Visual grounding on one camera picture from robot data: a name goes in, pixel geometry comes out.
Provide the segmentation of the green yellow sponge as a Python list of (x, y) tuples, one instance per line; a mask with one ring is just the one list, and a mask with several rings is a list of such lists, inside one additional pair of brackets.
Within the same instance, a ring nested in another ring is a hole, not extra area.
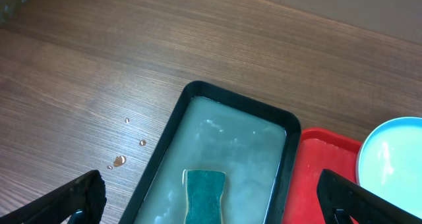
[(186, 170), (185, 224), (222, 224), (222, 196), (226, 174), (211, 170)]

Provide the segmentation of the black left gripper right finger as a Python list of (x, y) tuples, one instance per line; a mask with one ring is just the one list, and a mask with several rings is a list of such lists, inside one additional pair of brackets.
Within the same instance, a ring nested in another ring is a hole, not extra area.
[(329, 169), (322, 170), (316, 193), (325, 223), (421, 224), (420, 218)]

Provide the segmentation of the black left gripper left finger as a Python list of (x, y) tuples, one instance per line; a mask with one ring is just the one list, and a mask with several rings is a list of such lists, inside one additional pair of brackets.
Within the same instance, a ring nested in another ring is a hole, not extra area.
[(1, 217), (9, 224), (99, 224), (107, 202), (100, 172), (91, 170)]

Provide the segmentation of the teal plate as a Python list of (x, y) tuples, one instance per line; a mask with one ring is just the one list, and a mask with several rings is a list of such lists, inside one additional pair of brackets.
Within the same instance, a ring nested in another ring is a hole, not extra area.
[(361, 145), (355, 173), (359, 186), (420, 218), (421, 118), (376, 127)]

